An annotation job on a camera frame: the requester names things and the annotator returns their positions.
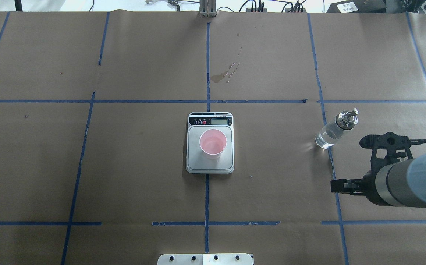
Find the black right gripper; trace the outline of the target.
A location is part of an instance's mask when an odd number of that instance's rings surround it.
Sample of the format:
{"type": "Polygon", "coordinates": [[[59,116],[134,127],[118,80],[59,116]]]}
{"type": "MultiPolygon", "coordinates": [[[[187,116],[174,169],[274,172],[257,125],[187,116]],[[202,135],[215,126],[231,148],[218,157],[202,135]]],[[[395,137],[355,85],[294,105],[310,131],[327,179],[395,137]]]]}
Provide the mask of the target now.
{"type": "Polygon", "coordinates": [[[337,179],[330,182],[331,193],[350,194],[353,196],[382,197],[377,192],[377,174],[385,166],[395,164],[401,159],[412,159],[410,148],[420,145],[421,139],[410,139],[408,136],[392,132],[386,134],[369,134],[359,141],[360,147],[372,151],[370,170],[362,179],[337,179]]]}

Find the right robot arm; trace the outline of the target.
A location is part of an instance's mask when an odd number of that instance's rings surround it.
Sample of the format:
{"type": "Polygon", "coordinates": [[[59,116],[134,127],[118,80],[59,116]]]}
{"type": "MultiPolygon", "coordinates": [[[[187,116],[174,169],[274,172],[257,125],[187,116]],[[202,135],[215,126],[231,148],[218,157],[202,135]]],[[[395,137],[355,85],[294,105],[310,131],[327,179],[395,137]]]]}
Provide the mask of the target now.
{"type": "Polygon", "coordinates": [[[332,193],[364,196],[378,206],[426,208],[426,154],[414,158],[410,148],[426,139],[388,132],[363,137],[372,151],[370,170],[361,179],[332,180],[332,193]]]}

